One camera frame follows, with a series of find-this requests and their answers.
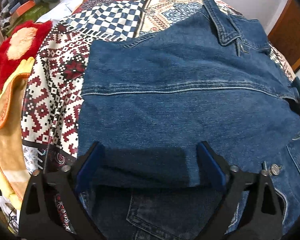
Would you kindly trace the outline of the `blue denim jacket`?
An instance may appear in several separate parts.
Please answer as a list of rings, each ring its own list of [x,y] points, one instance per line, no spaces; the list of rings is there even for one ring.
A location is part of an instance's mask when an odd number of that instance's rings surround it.
[[[197,152],[265,169],[284,234],[300,223],[300,82],[270,58],[258,20],[203,0],[158,33],[96,40],[85,70],[78,154],[98,146],[77,191],[106,239],[194,239],[223,194]]]

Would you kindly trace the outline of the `pile of clothes and boxes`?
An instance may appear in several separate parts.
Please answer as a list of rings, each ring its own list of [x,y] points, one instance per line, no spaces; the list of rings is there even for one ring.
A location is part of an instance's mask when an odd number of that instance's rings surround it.
[[[16,26],[26,21],[36,22],[59,2],[60,0],[2,0],[0,9],[2,34],[6,37],[11,36]]]

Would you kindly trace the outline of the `yellow orange blanket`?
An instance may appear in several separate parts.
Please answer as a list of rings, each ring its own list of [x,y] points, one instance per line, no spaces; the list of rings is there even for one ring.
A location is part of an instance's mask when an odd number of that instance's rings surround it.
[[[0,190],[17,210],[30,179],[21,141],[21,109],[34,58],[22,60],[0,94]]]

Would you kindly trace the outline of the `patchwork patterned bedspread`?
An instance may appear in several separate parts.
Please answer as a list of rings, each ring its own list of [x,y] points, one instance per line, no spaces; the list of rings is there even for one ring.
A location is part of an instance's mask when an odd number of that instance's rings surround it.
[[[241,16],[214,1],[221,12]],[[23,147],[36,151],[40,168],[58,170],[81,156],[78,124],[92,43],[158,33],[193,15],[202,2],[115,1],[66,17],[52,28],[28,80],[21,119]]]

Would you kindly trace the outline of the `red plush toy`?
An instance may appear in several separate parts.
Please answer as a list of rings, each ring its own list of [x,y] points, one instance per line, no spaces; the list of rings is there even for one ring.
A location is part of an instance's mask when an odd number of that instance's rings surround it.
[[[44,38],[50,32],[52,22],[26,21],[17,26],[13,34],[0,46],[0,89],[22,60],[35,57]]]

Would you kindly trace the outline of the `brown wooden door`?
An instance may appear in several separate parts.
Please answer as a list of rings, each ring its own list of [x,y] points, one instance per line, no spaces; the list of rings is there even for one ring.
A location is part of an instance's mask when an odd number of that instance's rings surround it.
[[[300,69],[300,6],[295,0],[287,1],[268,38],[297,72]]]

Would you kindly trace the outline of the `white pillow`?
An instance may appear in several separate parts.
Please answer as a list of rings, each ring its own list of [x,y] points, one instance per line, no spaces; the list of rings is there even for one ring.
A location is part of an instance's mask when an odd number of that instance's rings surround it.
[[[36,23],[52,22],[52,26],[55,26],[60,20],[70,16],[81,4],[83,0],[63,0],[56,5],[49,12],[40,16]]]

